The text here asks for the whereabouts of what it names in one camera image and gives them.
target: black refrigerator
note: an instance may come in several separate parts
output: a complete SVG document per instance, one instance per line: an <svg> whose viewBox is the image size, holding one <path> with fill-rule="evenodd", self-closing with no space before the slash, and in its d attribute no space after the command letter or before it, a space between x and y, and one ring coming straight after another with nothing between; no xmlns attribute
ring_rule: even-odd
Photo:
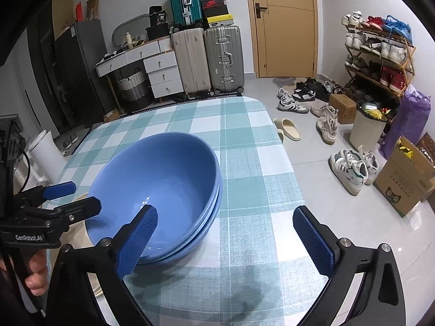
<svg viewBox="0 0 435 326"><path fill-rule="evenodd" d="M107 79L98 77L95 69L107 53L100 20L74 23L54 47L74 117L86 127L103 121L116 103Z"/></svg>

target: stacked bowls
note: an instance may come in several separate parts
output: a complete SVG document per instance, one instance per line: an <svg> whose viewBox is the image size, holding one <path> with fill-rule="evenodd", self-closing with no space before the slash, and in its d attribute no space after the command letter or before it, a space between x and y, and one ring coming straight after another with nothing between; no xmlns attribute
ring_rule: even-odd
<svg viewBox="0 0 435 326"><path fill-rule="evenodd" d="M139 263L180 259L205 237L221 200L219 163L212 148L187 133L146 137L111 159L95 178L88 197L101 201L99 215L86 220L95 245L114 237L146 204L158 224Z"/></svg>

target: human hand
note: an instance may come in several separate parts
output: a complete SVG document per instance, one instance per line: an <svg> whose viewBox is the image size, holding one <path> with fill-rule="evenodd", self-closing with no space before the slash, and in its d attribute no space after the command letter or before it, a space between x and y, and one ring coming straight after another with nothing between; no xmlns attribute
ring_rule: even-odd
<svg viewBox="0 0 435 326"><path fill-rule="evenodd" d="M26 280L26 286L31 290L34 296L43 295L48 288L48 267L47 267L47 256L46 250L38 250L36 254L34 254L27 263L27 267L32 273L29 275ZM0 269L3 270L5 277L6 267L4 262L0 260Z"/></svg>

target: bottle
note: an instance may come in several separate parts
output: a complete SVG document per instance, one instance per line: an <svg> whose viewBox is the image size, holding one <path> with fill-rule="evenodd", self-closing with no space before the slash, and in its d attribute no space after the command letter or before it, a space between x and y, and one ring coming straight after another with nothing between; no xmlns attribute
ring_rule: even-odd
<svg viewBox="0 0 435 326"><path fill-rule="evenodd" d="M131 35L129 32L127 32L127 34L125 35L125 39L127 40L127 45L129 49L133 48L133 43L131 41Z"/></svg>

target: plaid tablecloth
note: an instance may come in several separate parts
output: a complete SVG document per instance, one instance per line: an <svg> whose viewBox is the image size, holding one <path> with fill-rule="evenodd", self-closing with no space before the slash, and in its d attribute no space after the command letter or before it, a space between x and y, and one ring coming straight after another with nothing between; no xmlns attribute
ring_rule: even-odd
<svg viewBox="0 0 435 326"><path fill-rule="evenodd" d="M137 266L125 277L156 326L296 325L319 295L320 276L297 236L304 203L293 168L263 104L247 97L193 102L134 115L92 131L60 182L89 188L104 165L144 137L193 133L212 146L223 179L220 212L198 249L174 265Z"/></svg>

